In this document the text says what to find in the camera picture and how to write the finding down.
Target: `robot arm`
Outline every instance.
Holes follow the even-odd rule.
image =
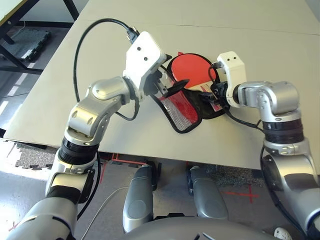
[[[130,100],[142,100],[149,75],[168,59],[152,36],[142,32],[126,55],[123,77],[99,80],[70,112],[62,145],[57,151],[39,201],[7,239],[72,240],[78,203],[91,193],[98,147],[110,117]]]
[[[266,184],[284,192],[305,233],[320,231],[320,186],[308,139],[304,137],[297,89],[287,81],[246,82],[245,65],[234,52],[218,58],[226,73],[228,105],[259,110],[265,150]]]

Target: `white shoe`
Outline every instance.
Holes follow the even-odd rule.
[[[274,236],[275,236],[277,239],[292,240],[292,237],[291,237],[291,235],[289,234],[289,232],[288,232],[287,230],[285,230],[284,228],[282,228],[282,227],[277,227],[277,228],[274,230]]]

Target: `table surface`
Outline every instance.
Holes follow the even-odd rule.
[[[27,0],[0,0],[0,26],[5,23]]]
[[[300,94],[304,134],[319,168],[320,25],[302,0],[163,0],[156,8],[149,0],[90,0],[16,114],[6,139],[61,144],[76,104],[72,73],[77,43],[100,18],[117,18],[150,32],[172,56],[197,53],[214,62],[220,53],[235,51],[246,64],[248,81],[293,83]],[[100,24],[87,35],[78,60],[80,98],[92,82],[122,74],[129,47],[124,29],[116,24]],[[131,103],[120,112],[130,116],[133,109]],[[259,119],[256,109],[232,112],[246,121]],[[176,133],[147,97],[134,121],[111,118],[99,150],[259,169],[263,137],[225,115],[203,120],[189,133]]]

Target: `metal table frame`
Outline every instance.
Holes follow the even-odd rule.
[[[0,25],[0,39],[4,39],[8,44],[14,44],[15,42],[7,35],[7,32],[16,24],[19,23],[19,20],[38,2],[39,0],[28,0],[26,1],[17,11],[15,11],[8,20]],[[63,0],[66,8],[70,12],[73,20],[75,21],[79,12],[73,2],[73,0]],[[56,26],[52,25],[52,27],[62,27],[63,24],[59,24],[57,22]],[[14,55],[12,55],[9,51],[7,51],[3,46],[0,45],[0,54],[4,55],[6,59],[12,62],[15,66],[0,66],[0,71],[8,71],[8,72],[17,72],[17,73],[26,73],[26,74],[37,74],[40,75],[43,69],[37,68],[28,68],[26,67],[19,59],[17,59]]]

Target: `black wire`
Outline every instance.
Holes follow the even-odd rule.
[[[122,27],[124,27],[127,31],[129,30],[129,26],[127,24],[125,24],[123,21],[119,21],[119,20],[113,19],[113,18],[103,18],[103,19],[97,20],[94,23],[92,23],[84,31],[84,33],[82,34],[80,41],[76,47],[75,55],[74,55],[74,62],[73,62],[73,87],[74,87],[74,93],[75,93],[75,98],[76,98],[77,102],[80,102],[79,91],[78,91],[78,80],[77,80],[77,62],[78,62],[79,50],[80,50],[81,44],[84,41],[88,32],[91,29],[93,29],[96,25],[101,24],[101,23],[115,23],[115,24],[119,24]]]
[[[96,25],[98,24],[101,24],[101,23],[115,23],[115,24],[119,24],[121,25],[122,27],[124,27],[127,31],[130,30],[130,27],[125,24],[123,21],[120,21],[120,20],[117,20],[117,19],[114,19],[114,18],[103,18],[103,19],[100,19],[100,20],[97,20],[95,21],[94,23],[92,23],[85,31],[84,33],[82,34],[81,38],[80,38],[80,41],[76,47],[76,50],[75,50],[75,55],[74,55],[74,62],[73,62],[73,88],[74,88],[74,93],[75,93],[75,98],[76,98],[76,101],[77,102],[80,102],[80,97],[79,97],[79,90],[78,90],[78,79],[77,79],[77,65],[78,65],[78,56],[79,56],[79,51],[80,51],[80,47],[82,45],[82,42],[84,41],[86,35],[88,34],[88,32],[93,29]],[[127,85],[129,88],[131,88],[131,83],[127,82]],[[116,112],[116,114],[120,117],[122,117],[123,119],[127,120],[127,121],[132,121],[136,118],[137,114],[138,114],[138,111],[139,111],[139,99],[136,97],[135,93],[130,93],[130,95],[134,95],[134,114],[133,114],[133,117],[126,117],[124,116],[123,114],[119,113],[119,112]]]
[[[96,180],[95,180],[95,185],[94,185],[94,188],[93,188],[93,191],[88,199],[88,201],[86,201],[85,205],[83,206],[83,208],[81,209],[81,211],[79,212],[78,216],[77,216],[77,220],[79,220],[79,218],[81,218],[82,214],[84,214],[85,210],[87,209],[87,207],[89,206],[89,204],[91,203],[92,199],[94,198],[95,196],[95,193],[98,189],[98,185],[99,185],[99,181],[100,181],[100,176],[101,176],[101,160],[100,160],[100,155],[99,155],[99,152],[97,151],[96,152],[96,160],[97,160],[97,163],[98,163],[98,174],[96,176]]]
[[[281,203],[280,199],[278,198],[275,191],[271,189],[271,187],[268,185],[268,182],[266,181],[266,177],[264,175],[264,167],[263,167],[263,156],[264,156],[265,146],[263,145],[260,152],[260,168],[261,168],[261,174],[262,178],[265,182],[266,188],[269,192],[269,195],[275,205],[275,207],[282,213],[282,215],[290,222],[304,237],[304,239],[307,239],[307,236],[304,232],[304,230],[301,228],[299,223],[290,215],[290,213],[286,210],[284,205]]]
[[[17,97],[17,96],[21,96],[21,95],[26,95],[29,94],[30,92],[25,92],[25,93],[21,93],[21,94],[17,94],[17,95],[12,95],[12,96],[0,96],[0,99],[6,99],[6,98],[12,98],[12,97]]]
[[[258,127],[258,125],[260,124],[261,120],[258,121],[257,124],[253,124],[253,123],[250,123],[250,122],[247,122],[247,121],[243,121],[243,120],[240,120],[239,118],[236,118],[235,116],[233,116],[229,110],[228,107],[223,107],[225,113],[234,121],[236,121],[237,123],[239,124],[243,124],[247,127],[250,127],[250,128],[253,128],[253,129],[258,129],[259,131],[261,131],[262,133],[264,132],[260,127]]]

